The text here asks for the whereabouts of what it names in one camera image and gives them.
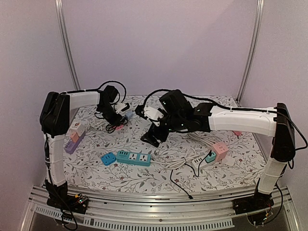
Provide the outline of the white tiger plug adapter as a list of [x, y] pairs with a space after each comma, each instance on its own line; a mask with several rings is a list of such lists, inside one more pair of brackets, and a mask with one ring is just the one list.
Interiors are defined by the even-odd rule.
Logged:
[[85, 132], [86, 127], [81, 122], [73, 122], [70, 131], [75, 132], [79, 137]]

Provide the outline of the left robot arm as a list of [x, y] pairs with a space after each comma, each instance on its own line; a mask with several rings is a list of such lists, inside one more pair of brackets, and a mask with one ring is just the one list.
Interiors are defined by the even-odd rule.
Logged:
[[51, 91], [48, 93], [41, 111], [39, 122], [44, 134], [44, 152], [47, 176], [45, 186], [49, 193], [47, 205], [74, 213], [85, 214], [88, 198], [83, 194], [68, 194], [68, 184], [64, 175], [64, 139], [71, 124], [71, 113], [85, 106], [95, 106], [104, 120], [112, 126], [119, 126], [125, 120], [121, 112], [129, 109], [125, 97], [107, 81], [96, 89]]

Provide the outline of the pink power strip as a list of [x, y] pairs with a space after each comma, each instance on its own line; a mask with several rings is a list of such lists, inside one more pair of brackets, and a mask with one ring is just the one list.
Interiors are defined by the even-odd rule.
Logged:
[[233, 131], [233, 133], [236, 135], [236, 136], [241, 136], [242, 133], [240, 131]]

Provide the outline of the pink cube socket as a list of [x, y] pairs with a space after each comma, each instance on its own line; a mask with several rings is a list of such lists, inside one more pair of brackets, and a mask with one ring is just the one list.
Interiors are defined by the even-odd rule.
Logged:
[[212, 151], [216, 154], [215, 161], [219, 162], [226, 157], [229, 149], [223, 141], [220, 141], [212, 145]]

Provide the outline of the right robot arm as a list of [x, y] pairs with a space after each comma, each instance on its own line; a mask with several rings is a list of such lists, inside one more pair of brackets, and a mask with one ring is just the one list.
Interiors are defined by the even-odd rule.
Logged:
[[138, 105], [135, 113], [151, 121], [141, 140], [158, 147], [169, 133], [212, 132], [220, 130], [243, 131], [272, 137], [272, 148], [265, 169], [252, 196], [232, 202], [235, 213], [244, 214], [273, 206], [271, 193], [277, 186], [289, 162], [293, 162], [300, 148], [295, 146], [295, 132], [307, 139], [290, 118], [287, 106], [245, 108], [224, 106], [209, 98], [195, 97], [180, 90], [163, 90], [159, 98], [162, 108], [147, 106], [148, 97]]

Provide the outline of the salmon small cube adapter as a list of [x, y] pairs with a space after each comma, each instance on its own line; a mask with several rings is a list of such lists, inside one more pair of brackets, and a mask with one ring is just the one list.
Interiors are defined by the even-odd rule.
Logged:
[[76, 132], [72, 132], [70, 134], [70, 140], [74, 143], [76, 143], [79, 139], [79, 135]]

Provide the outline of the purple power strip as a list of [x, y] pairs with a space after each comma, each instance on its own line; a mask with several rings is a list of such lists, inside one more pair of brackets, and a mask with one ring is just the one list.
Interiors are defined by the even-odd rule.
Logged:
[[85, 133], [82, 134], [81, 137], [78, 138], [78, 140], [76, 142], [73, 142], [72, 140], [70, 140], [65, 146], [64, 146], [64, 150], [66, 153], [68, 154], [73, 154], [76, 150], [76, 148], [79, 146], [79, 144], [81, 143], [81, 141], [83, 140], [85, 136]]

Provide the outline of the blue plug adapter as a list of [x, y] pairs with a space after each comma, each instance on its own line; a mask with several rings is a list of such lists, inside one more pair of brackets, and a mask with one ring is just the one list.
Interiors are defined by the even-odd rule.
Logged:
[[109, 152], [101, 157], [101, 161], [105, 166], [109, 166], [116, 161], [116, 156], [112, 152]]

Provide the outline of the white power strip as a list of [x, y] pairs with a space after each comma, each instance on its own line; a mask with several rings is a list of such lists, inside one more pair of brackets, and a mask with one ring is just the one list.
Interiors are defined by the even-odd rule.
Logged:
[[194, 160], [192, 160], [191, 164], [192, 164], [192, 167], [197, 170], [197, 169], [203, 169], [205, 167], [209, 167], [209, 166], [212, 166], [213, 164], [215, 163], [215, 161], [212, 161], [210, 163], [207, 163], [205, 160], [202, 160], [201, 157], [199, 158], [196, 158]]

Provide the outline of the teal small adapter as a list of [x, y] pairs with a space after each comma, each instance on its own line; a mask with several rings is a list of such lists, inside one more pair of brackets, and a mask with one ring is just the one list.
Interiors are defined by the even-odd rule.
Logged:
[[216, 153], [215, 152], [209, 152], [207, 156], [205, 157], [205, 162], [207, 164], [214, 162], [216, 159]]

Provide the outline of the teal power strip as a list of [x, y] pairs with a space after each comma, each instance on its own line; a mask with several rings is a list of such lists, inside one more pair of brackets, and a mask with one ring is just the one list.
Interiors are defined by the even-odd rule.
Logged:
[[151, 155], [127, 151], [118, 151], [116, 154], [116, 160], [119, 163], [149, 167], [151, 164]]

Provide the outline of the light blue charger plug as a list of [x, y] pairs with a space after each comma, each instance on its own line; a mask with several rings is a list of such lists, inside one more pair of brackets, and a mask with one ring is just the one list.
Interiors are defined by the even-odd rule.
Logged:
[[125, 118], [126, 118], [127, 120], [131, 119], [132, 116], [133, 116], [133, 112], [132, 112], [132, 111], [128, 111], [128, 112], [126, 112], [126, 114], [125, 114]]

